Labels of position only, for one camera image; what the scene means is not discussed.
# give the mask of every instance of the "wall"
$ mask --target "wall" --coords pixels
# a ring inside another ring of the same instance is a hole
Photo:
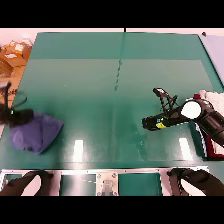
[[[30,38],[35,41],[38,32],[123,32],[123,28],[0,28],[0,46],[11,40],[22,41]],[[127,32],[158,32],[224,36],[224,28],[127,28]]]

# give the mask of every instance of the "table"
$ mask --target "table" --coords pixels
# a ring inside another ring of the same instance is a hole
[[[51,114],[65,125],[41,155],[14,151],[5,128],[0,140],[1,168],[209,165],[211,173],[223,181],[224,163],[204,160],[193,124],[159,132],[141,127],[143,117],[160,110],[154,87],[179,95],[179,104],[200,89],[223,92],[197,35],[39,33],[19,87],[28,97],[20,108]],[[183,139],[190,157],[183,153]],[[73,158],[76,140],[84,142],[79,162]]]

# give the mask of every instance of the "metal frame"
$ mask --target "metal frame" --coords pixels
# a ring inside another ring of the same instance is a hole
[[[52,184],[52,193],[50,195],[57,195],[59,196],[59,190],[60,190],[60,181],[61,181],[61,175],[83,175],[83,174],[95,174],[96,175],[96,195],[99,192],[99,189],[102,189],[102,183],[98,185],[97,181],[97,175],[102,175],[105,177],[111,176],[114,173],[116,173],[116,178],[111,179],[113,180],[113,187],[114,192],[116,195],[118,195],[118,175],[119,174],[141,174],[141,173],[159,173],[160,174],[160,181],[161,181],[161,187],[162,187],[162,194],[163,196],[170,196],[171,194],[171,188],[169,184],[169,178],[166,174],[167,171],[170,171],[171,169],[176,167],[169,167],[169,168],[137,168],[137,169],[89,169],[89,170],[46,170],[50,173],[54,173],[53,178],[53,184]],[[193,166],[193,167],[178,167],[178,168],[191,168],[193,170],[203,169],[207,172],[209,172],[208,166]],[[9,169],[2,169],[0,173],[0,189],[4,187],[6,184],[6,176],[8,174],[21,174],[25,175],[27,172],[31,170],[9,170]]]

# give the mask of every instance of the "yellow label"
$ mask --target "yellow label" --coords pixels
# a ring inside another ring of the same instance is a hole
[[[156,124],[156,127],[157,127],[157,128],[166,128],[166,126],[165,126],[162,122],[157,123],[157,124]]]

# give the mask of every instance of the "tabletop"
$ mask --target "tabletop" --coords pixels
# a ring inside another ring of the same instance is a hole
[[[107,169],[209,165],[223,178],[223,162],[207,162],[192,123],[157,132],[141,119],[160,113],[154,87],[178,95],[223,92],[197,35],[156,33],[39,33],[19,90],[32,108],[64,122],[48,149],[15,151],[6,127],[0,166],[9,169]],[[83,142],[81,159],[74,156]]]

